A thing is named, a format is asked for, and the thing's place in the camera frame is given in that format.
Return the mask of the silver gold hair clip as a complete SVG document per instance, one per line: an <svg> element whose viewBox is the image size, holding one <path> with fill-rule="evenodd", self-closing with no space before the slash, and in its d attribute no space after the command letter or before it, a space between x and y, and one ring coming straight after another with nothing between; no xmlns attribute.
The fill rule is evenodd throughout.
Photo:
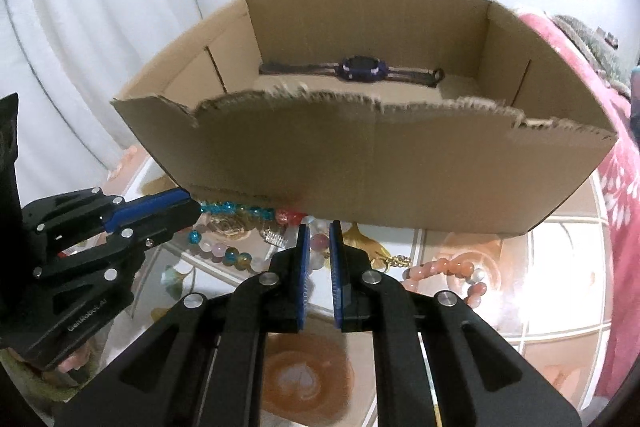
<svg viewBox="0 0 640 427"><path fill-rule="evenodd" d="M260 231L264 241L272 246L284 248L286 246L285 229L279 227L265 227Z"/></svg>

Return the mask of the patterned tablecloth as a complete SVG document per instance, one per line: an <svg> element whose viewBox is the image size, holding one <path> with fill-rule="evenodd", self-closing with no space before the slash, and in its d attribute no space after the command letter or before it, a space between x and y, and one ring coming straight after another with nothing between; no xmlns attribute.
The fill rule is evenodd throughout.
<svg viewBox="0 0 640 427"><path fill-rule="evenodd" d="M169 388L155 426L582 426L612 325L593 174L519 236L233 204L146 246L107 361Z"/></svg>

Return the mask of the brown cardboard box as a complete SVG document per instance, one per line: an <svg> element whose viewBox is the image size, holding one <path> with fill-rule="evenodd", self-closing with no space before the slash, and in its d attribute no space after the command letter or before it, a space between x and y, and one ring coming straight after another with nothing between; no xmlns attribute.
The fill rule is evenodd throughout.
<svg viewBox="0 0 640 427"><path fill-rule="evenodd" d="M446 77L429 88L258 72L355 55ZM435 231L535 228L617 139L589 84L490 0L233 0L113 105L197 199Z"/></svg>

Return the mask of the purple wrist watch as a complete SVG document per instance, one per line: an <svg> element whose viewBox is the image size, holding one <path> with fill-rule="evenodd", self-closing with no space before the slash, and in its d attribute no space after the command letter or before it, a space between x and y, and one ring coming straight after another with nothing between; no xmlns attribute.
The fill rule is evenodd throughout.
<svg viewBox="0 0 640 427"><path fill-rule="evenodd" d="M288 65L270 62L260 65L258 72L260 75L334 76L350 83L397 81L429 88L436 88L446 77L442 68L397 68L379 58L362 55L347 57L337 63Z"/></svg>

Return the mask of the white curtain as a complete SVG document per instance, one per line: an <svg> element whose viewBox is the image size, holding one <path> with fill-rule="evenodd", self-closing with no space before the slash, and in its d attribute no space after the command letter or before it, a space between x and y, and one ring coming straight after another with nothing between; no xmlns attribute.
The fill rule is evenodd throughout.
<svg viewBox="0 0 640 427"><path fill-rule="evenodd" d="M1 91L18 96L22 202L96 185L134 135L112 100L221 0L1 0Z"/></svg>

